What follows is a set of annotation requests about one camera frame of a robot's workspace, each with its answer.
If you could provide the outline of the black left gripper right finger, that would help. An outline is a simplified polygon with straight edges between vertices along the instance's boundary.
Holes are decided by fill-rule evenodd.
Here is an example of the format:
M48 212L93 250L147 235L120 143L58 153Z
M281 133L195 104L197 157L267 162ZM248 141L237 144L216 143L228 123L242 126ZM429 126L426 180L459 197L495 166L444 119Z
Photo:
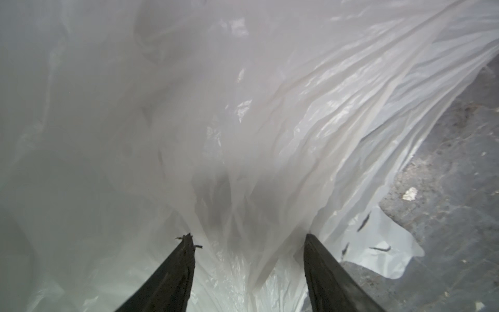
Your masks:
M384 312L311 233L305 237L304 270L313 311Z

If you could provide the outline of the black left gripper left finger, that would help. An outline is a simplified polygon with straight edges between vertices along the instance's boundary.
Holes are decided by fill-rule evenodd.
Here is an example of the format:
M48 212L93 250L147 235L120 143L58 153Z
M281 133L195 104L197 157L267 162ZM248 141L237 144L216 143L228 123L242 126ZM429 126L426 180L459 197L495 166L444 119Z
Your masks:
M191 234L116 312L186 312L195 270L196 245Z

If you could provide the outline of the white plastic bag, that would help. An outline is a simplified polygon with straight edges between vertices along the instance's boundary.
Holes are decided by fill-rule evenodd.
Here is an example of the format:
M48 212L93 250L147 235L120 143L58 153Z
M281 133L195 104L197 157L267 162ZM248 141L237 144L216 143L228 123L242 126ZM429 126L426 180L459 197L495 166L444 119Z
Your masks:
M498 54L497 1L2 1L1 310L300 311L303 245L400 278L379 207Z

